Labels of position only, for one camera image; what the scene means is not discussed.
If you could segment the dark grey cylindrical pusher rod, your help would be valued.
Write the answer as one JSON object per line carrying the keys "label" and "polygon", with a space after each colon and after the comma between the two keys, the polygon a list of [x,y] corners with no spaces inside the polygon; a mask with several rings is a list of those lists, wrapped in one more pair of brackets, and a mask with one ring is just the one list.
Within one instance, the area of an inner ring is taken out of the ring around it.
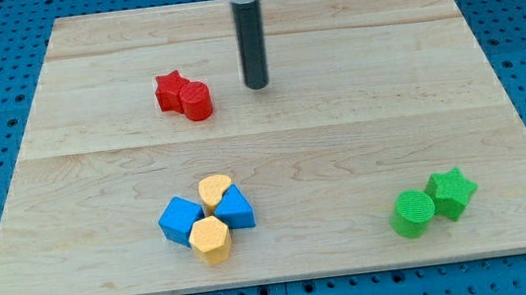
{"label": "dark grey cylindrical pusher rod", "polygon": [[259,90],[268,84],[260,0],[231,0],[244,83]]}

